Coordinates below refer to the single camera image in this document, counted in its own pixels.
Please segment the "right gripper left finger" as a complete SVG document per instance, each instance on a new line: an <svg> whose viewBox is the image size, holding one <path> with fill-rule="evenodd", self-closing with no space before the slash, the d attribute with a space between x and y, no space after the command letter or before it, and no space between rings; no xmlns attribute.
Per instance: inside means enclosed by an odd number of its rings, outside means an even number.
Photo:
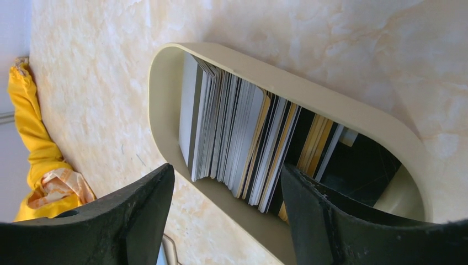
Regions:
<svg viewBox="0 0 468 265"><path fill-rule="evenodd" d="M1 223L1 263L156 264L174 181L166 163L54 218Z"/></svg>

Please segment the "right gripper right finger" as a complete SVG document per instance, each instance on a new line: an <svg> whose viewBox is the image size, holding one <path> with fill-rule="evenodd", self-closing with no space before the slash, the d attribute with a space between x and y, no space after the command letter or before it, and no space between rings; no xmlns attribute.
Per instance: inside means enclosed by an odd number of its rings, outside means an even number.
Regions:
<svg viewBox="0 0 468 265"><path fill-rule="evenodd" d="M466 264L467 221L434 224L351 199L285 164L281 188L297 264Z"/></svg>

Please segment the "clear plastic card holder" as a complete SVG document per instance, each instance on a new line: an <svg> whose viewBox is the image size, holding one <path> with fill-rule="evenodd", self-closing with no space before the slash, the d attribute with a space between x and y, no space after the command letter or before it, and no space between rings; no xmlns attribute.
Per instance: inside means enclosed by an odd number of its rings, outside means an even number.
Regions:
<svg viewBox="0 0 468 265"><path fill-rule="evenodd" d="M176 244L166 234L162 237L156 265L181 265L178 261Z"/></svg>

